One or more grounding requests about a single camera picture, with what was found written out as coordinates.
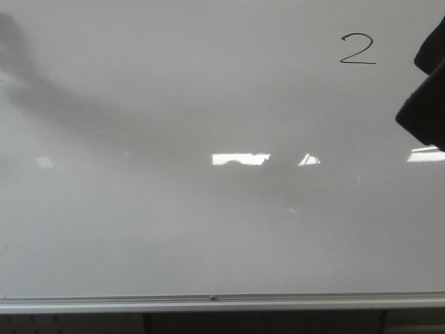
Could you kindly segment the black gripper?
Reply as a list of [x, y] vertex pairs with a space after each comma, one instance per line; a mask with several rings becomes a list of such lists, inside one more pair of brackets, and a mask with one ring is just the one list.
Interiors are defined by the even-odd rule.
[[428, 77], [400, 108], [396, 122], [422, 144], [444, 151], [444, 21], [423, 41], [414, 64]]

